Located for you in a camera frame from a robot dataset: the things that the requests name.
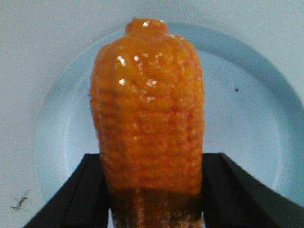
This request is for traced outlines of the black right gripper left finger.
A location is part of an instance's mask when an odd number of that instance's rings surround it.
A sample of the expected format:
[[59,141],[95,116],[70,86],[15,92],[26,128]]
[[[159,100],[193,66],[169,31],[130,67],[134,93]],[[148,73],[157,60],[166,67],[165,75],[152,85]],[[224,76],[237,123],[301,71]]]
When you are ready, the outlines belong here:
[[85,154],[71,177],[27,228],[105,228],[109,197],[99,154]]

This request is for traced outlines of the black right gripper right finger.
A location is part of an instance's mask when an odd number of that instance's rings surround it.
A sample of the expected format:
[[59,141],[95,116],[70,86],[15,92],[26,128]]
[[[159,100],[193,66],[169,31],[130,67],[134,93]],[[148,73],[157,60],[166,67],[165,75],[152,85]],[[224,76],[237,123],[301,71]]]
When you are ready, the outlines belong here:
[[207,228],[302,228],[304,208],[259,182],[224,153],[203,155]]

